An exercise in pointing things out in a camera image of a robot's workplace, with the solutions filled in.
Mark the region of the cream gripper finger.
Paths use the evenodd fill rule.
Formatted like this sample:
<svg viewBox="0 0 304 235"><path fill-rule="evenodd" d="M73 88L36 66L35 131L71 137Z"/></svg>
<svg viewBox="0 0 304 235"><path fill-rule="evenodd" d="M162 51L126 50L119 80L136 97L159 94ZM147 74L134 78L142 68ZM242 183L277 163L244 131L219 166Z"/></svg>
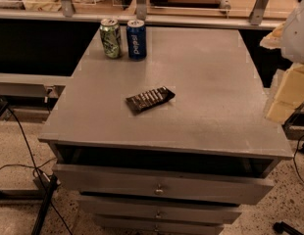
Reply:
<svg viewBox="0 0 304 235"><path fill-rule="evenodd" d="M285 123L304 102L304 65L292 64L288 70L277 70L270 87L265 117Z"/></svg>
<svg viewBox="0 0 304 235"><path fill-rule="evenodd" d="M260 46L266 49L280 49L284 23L278 25L260 41Z"/></svg>

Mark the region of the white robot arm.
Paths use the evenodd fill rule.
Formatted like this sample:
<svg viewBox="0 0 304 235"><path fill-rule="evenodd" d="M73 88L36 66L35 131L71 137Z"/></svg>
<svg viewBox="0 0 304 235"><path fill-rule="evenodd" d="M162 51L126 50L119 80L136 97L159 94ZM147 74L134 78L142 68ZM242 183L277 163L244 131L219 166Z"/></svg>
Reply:
<svg viewBox="0 0 304 235"><path fill-rule="evenodd" d="M285 123L304 102L304 0L260 45L270 50L280 49L281 55L292 62L266 109L267 119Z"/></svg>

